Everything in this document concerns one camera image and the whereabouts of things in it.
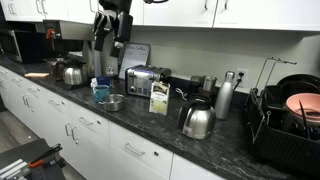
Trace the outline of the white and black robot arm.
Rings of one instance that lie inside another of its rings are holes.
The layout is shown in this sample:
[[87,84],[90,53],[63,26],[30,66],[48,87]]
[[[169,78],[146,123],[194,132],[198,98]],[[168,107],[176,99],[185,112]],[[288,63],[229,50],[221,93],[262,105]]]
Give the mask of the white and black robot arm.
[[99,0],[103,10],[96,12],[92,30],[96,51],[102,51],[106,36],[114,33],[110,55],[119,56],[123,44],[131,37],[133,23],[133,17],[129,14],[131,3],[132,0]]

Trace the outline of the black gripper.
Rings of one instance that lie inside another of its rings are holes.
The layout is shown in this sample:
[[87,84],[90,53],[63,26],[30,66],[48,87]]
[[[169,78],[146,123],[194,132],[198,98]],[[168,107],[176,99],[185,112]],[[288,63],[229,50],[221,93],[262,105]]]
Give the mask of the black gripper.
[[127,12],[120,11],[104,13],[98,11],[95,14],[92,32],[95,35],[94,49],[102,51],[104,39],[107,34],[114,33],[114,41],[111,45],[110,55],[117,58],[123,47],[123,42],[131,38],[133,17]]

